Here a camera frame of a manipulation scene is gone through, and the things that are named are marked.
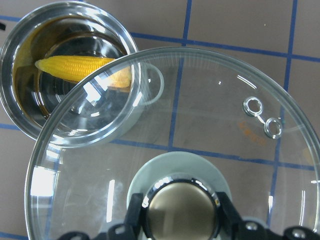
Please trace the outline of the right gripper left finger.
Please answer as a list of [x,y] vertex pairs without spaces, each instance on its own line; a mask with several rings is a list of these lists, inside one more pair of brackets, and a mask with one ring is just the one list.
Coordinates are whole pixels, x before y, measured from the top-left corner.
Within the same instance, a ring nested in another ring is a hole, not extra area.
[[137,240],[143,222],[142,193],[132,194],[123,223],[118,223],[108,229],[108,240]]

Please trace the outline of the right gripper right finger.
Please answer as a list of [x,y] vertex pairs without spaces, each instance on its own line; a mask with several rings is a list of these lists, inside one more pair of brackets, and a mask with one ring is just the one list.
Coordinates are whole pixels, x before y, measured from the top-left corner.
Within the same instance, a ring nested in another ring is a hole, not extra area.
[[221,240],[259,240],[260,227],[253,219],[243,219],[229,196],[222,191],[216,193],[219,201],[217,215]]

